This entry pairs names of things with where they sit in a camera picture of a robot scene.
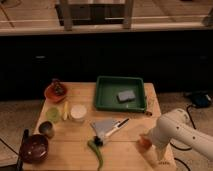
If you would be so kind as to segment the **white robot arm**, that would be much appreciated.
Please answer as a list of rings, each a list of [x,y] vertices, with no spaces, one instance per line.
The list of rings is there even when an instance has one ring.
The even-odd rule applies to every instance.
[[[176,139],[213,161],[213,136],[188,126],[189,120],[185,110],[171,110],[157,119],[156,125],[148,132],[148,138],[159,149],[165,148],[172,139]]]

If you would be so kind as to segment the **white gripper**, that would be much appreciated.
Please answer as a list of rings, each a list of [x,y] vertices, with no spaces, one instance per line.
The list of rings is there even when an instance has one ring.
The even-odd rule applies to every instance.
[[[154,130],[149,131],[148,137],[151,140],[152,144],[157,147],[155,149],[157,159],[162,160],[166,153],[165,147],[167,146],[167,139]]]

